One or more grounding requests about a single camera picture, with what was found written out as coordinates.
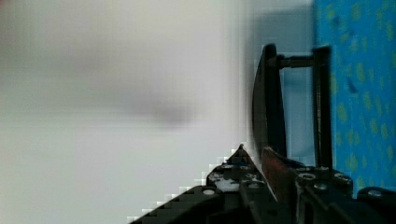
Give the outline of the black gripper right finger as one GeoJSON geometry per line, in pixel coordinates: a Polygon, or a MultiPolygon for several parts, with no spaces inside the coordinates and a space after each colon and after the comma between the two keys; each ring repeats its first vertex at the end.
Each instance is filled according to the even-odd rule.
{"type": "Polygon", "coordinates": [[[366,187],[353,193],[351,177],[326,166],[305,166],[270,147],[262,171],[275,198],[297,224],[395,224],[395,192],[366,187]]]}

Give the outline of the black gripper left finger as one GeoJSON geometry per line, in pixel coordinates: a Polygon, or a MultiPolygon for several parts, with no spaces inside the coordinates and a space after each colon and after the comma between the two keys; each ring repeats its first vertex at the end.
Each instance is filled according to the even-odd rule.
{"type": "Polygon", "coordinates": [[[206,177],[205,184],[187,189],[129,224],[232,223],[240,215],[242,186],[265,184],[262,174],[241,144],[235,153],[206,177]]]}

